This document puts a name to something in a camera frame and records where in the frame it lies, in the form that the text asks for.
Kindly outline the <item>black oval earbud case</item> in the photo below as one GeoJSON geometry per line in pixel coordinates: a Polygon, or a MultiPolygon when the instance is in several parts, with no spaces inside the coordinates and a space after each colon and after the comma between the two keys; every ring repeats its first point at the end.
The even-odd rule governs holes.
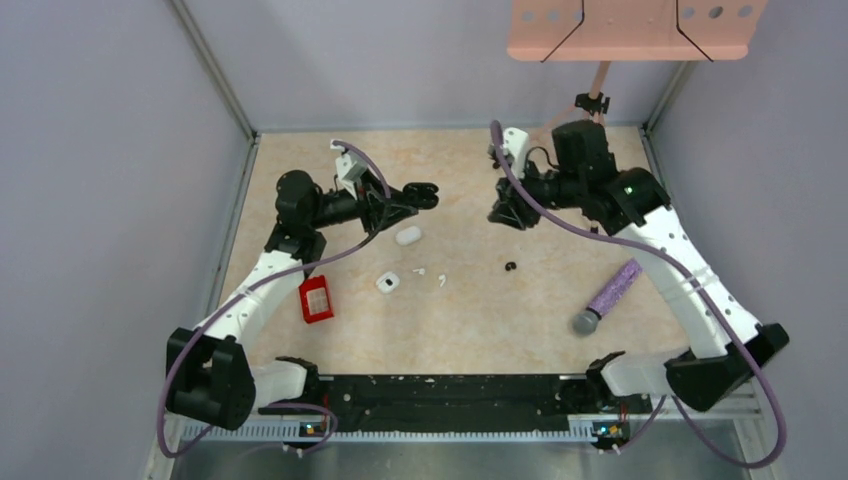
{"type": "Polygon", "coordinates": [[[439,187],[429,182],[407,183],[402,194],[404,203],[418,210],[432,210],[439,203],[439,187]]]}

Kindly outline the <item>white oval charging case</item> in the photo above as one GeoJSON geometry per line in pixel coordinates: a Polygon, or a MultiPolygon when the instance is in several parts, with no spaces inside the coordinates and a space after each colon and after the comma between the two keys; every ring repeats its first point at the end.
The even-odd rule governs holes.
{"type": "Polygon", "coordinates": [[[395,241],[399,246],[409,246],[418,241],[420,241],[423,237],[423,231],[418,226],[409,226],[402,230],[399,230],[395,234],[395,241]]]}

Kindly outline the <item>small white square earbud case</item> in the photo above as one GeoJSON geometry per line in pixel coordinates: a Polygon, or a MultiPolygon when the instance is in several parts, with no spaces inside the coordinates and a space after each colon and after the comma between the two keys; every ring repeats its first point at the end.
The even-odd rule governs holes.
{"type": "Polygon", "coordinates": [[[400,277],[395,272],[385,272],[375,282],[376,288],[382,294],[392,293],[400,284],[400,277]]]}

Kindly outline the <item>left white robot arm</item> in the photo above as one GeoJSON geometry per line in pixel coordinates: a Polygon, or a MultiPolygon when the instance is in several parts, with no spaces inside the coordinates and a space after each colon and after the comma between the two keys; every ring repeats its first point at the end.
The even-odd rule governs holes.
{"type": "Polygon", "coordinates": [[[253,270],[213,314],[169,337],[162,412],[236,430],[252,411],[276,401],[297,413],[314,410],[321,388],[309,379],[306,362],[280,358],[253,367],[248,351],[277,308],[299,293],[316,267],[328,264],[323,228],[359,221],[372,241],[438,204],[433,183],[412,182],[397,190],[371,172],[351,191],[323,191],[307,172],[293,170],[279,178],[276,193],[276,222],[253,270]]]}

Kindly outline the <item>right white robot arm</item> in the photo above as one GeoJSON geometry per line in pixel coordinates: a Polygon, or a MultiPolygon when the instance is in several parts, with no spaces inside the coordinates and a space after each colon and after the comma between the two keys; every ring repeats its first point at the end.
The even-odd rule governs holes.
{"type": "Polygon", "coordinates": [[[530,160],[529,134],[490,126],[490,153],[506,162],[489,220],[517,230],[578,209],[600,226],[598,241],[625,249],[683,329],[687,345],[654,354],[615,352],[594,361],[589,404],[612,412],[627,396],[670,395],[705,412],[756,376],[788,345],[785,329],[766,324],[735,299],[688,238],[670,197],[647,170],[617,166],[605,128],[592,120],[551,133],[554,165],[530,160]]]}

